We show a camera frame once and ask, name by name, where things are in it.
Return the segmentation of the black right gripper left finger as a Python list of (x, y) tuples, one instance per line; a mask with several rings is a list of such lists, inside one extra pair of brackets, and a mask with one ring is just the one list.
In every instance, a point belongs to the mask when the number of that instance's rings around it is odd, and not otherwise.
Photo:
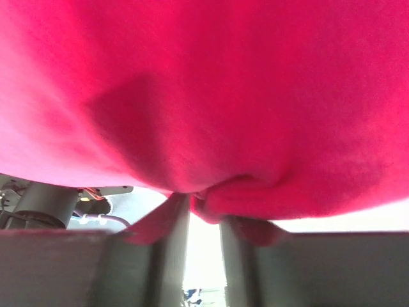
[(180, 306), (189, 197), (132, 230), (3, 230), (2, 306)]

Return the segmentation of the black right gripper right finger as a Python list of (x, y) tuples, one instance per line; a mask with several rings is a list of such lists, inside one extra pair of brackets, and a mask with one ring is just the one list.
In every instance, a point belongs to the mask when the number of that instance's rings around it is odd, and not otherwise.
[(407, 306), (405, 232), (290, 233), (220, 225), (229, 306)]

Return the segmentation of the magenta t-shirt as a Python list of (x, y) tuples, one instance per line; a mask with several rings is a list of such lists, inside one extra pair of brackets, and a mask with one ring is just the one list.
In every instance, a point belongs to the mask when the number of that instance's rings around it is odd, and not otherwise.
[(407, 1), (2, 1), (1, 172), (207, 220), (408, 197)]

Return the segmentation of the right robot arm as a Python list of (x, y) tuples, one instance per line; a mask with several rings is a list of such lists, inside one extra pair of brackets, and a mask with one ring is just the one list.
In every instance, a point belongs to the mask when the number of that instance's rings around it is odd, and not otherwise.
[[(183, 306), (189, 196), (133, 230), (67, 230), (81, 192), (1, 189), (2, 306)], [(220, 226), (228, 306), (407, 306), (408, 234), (288, 233), (256, 219)]]

